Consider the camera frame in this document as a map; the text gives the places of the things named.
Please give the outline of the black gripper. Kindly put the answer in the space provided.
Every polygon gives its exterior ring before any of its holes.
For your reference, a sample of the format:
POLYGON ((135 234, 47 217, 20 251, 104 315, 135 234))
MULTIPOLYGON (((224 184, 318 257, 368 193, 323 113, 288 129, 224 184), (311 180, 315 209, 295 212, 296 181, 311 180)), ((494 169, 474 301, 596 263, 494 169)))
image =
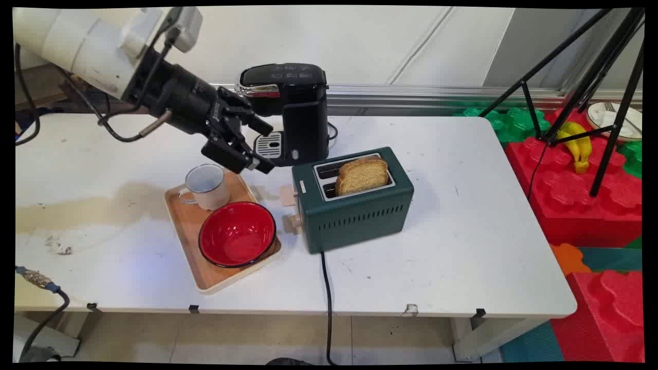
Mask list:
POLYGON ((145 92, 141 106, 153 117, 165 110, 172 112, 168 124, 187 134, 202 134, 208 141, 200 152, 220 166, 240 174, 242 170, 257 170, 268 174, 275 164, 252 150, 245 141, 240 127, 247 125, 263 136, 269 136, 273 126, 262 120, 251 108, 247 99, 223 86, 214 87, 179 65, 162 61, 150 83, 146 83, 151 68, 160 52, 147 51, 139 68, 125 91, 125 101, 136 105, 145 92), (222 119, 226 113, 226 133, 210 129, 208 116, 222 119))

